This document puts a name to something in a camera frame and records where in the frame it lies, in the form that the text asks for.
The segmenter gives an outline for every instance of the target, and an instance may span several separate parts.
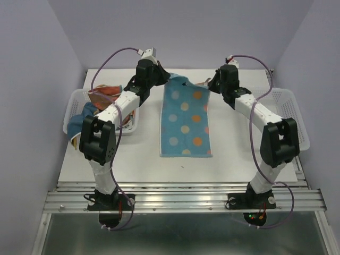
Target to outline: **blue towel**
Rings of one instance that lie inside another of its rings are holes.
[[[171,74],[164,87],[161,114],[161,157],[211,157],[209,90],[187,77]]]
[[[94,116],[98,113],[98,109],[91,102],[87,102],[84,105],[81,114],[77,114],[71,117],[69,123],[67,124],[67,137],[69,141],[72,141],[74,137],[81,133],[81,127],[83,125],[83,120],[86,116]]]

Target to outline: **white plastic basket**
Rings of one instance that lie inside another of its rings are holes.
[[[266,92],[262,88],[251,88],[251,91],[255,97],[259,97]],[[262,98],[260,102],[272,112],[283,118],[295,119],[297,123],[300,150],[309,149],[309,138],[294,93],[287,89],[273,88],[271,93]]]
[[[64,117],[63,131],[67,134],[67,124],[69,123],[72,116],[76,114],[81,114],[83,111],[84,105],[87,102],[90,102],[90,97],[88,95],[89,89],[77,89],[72,92],[71,98],[66,108],[66,113]],[[132,127],[130,129],[123,129],[122,135],[131,135],[137,128],[139,117],[139,109],[137,108],[135,111],[135,116],[132,119]]]

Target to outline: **white table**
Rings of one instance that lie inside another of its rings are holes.
[[[88,70],[84,88],[89,88],[96,70]],[[187,76],[192,82],[213,77],[215,70],[167,69]],[[126,85],[135,69],[102,70],[95,80],[99,84]],[[240,70],[241,86],[269,88],[264,70]],[[211,93],[209,100],[209,128],[211,158],[162,158],[159,156],[159,125],[163,86],[151,89],[150,97],[140,108],[137,130],[122,137],[114,161],[118,182],[248,182],[255,173],[249,143],[248,121],[232,110],[221,95]],[[260,132],[254,128],[255,147],[260,146]],[[278,181],[296,182],[296,165],[288,164]],[[67,147],[59,182],[94,182],[89,163],[82,153],[70,144]]]

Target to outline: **wall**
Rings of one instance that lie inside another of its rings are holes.
[[[321,188],[340,243],[340,1],[315,0],[276,67],[277,85],[291,89],[311,148],[301,155],[309,184]]]
[[[156,47],[169,67],[216,68],[230,54],[274,67],[313,0],[49,0],[80,62],[99,67],[122,47]],[[107,67],[134,67],[132,53]],[[243,68],[262,68],[242,60]]]
[[[31,253],[84,70],[46,0],[0,2],[0,254]]]

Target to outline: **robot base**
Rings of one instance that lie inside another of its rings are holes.
[[[90,200],[87,205],[88,211],[119,211],[119,204],[122,204],[123,211],[131,211],[131,206],[126,198],[115,190],[111,195],[106,195],[95,190],[94,194],[86,194]],[[126,194],[130,199],[135,200],[135,194]]]
[[[229,210],[247,210],[247,209],[275,209],[276,203],[272,190],[262,194],[256,194],[248,183],[245,193],[229,193],[226,208]]]

